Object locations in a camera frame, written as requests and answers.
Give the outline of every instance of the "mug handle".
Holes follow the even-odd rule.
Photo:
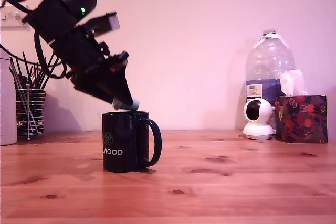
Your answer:
[[[158,127],[158,125],[151,119],[143,119],[141,120],[144,124],[147,124],[152,129],[153,135],[154,135],[154,154],[152,157],[152,160],[145,161],[144,164],[146,167],[155,165],[161,156],[161,149],[162,149],[162,138],[161,138],[161,132]]]

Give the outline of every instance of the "white security camera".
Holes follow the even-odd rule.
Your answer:
[[[274,131],[267,123],[272,114],[272,106],[265,99],[255,98],[248,101],[244,106],[244,117],[248,121],[243,130],[245,136],[257,140],[270,139]]]

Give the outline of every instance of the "plastic water bottle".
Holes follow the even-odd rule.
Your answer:
[[[246,101],[254,98],[267,100],[273,108],[269,124],[275,134],[275,98],[281,91],[280,75],[295,69],[292,52],[275,29],[264,30],[263,38],[254,45],[246,62]]]

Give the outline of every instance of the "bottle label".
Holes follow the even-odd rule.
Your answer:
[[[262,88],[262,84],[246,84],[246,102],[255,98],[262,98]]]
[[[282,95],[280,79],[246,81],[246,102],[263,98],[275,106],[275,98]]]

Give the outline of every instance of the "camera lens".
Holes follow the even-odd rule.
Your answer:
[[[257,120],[259,118],[260,104],[259,100],[254,100],[247,105],[246,115],[250,120]]]

